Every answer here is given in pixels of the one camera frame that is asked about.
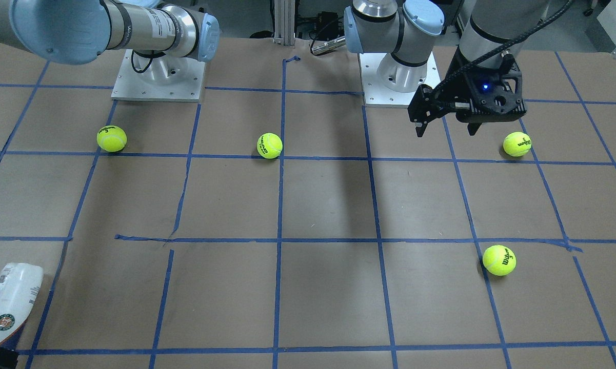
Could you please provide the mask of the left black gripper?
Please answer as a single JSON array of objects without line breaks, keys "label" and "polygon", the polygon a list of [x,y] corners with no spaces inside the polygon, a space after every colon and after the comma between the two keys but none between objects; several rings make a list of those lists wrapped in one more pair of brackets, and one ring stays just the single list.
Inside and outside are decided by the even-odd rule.
[{"label": "left black gripper", "polygon": [[470,136],[475,136],[484,123],[515,121],[527,112],[523,99],[523,74],[510,52],[499,55],[496,69],[472,66],[444,86],[444,98],[434,89],[420,85],[408,106],[409,120],[415,124],[418,137],[423,137],[428,124],[454,112],[467,123]]}]

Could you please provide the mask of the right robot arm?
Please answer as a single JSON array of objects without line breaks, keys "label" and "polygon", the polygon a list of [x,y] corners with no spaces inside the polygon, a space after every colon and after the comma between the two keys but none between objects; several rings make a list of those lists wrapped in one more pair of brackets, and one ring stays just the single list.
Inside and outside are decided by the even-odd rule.
[{"label": "right robot arm", "polygon": [[[86,65],[125,49],[125,82],[117,100],[135,87],[151,100],[183,102],[201,96],[204,65],[214,58],[220,26],[211,14],[163,1],[0,1],[0,44],[60,65]],[[0,368],[15,368],[20,337],[43,280],[41,267],[10,263],[0,274]]]}]

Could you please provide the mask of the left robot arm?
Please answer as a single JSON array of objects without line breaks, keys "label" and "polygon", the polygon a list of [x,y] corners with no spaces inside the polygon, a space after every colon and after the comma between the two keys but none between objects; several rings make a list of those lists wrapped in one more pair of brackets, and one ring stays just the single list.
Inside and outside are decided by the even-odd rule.
[{"label": "left robot arm", "polygon": [[572,5],[546,16],[548,1],[476,1],[449,69],[437,86],[421,81],[444,12],[431,1],[353,1],[344,12],[350,52],[383,53],[378,77],[388,89],[412,93],[408,117],[417,136],[454,113],[475,135],[482,124],[516,121],[527,112],[516,57],[523,42]]}]

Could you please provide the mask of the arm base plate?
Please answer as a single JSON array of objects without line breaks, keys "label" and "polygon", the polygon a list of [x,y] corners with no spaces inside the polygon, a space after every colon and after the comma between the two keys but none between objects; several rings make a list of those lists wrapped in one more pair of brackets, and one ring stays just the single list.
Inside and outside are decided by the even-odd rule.
[{"label": "arm base plate", "polygon": [[402,65],[390,53],[372,52],[360,54],[359,64],[367,107],[408,108],[419,86],[441,82],[433,53],[418,67]]},{"label": "arm base plate", "polygon": [[202,100],[206,63],[170,55],[150,59],[127,49],[111,98],[130,102]]}]

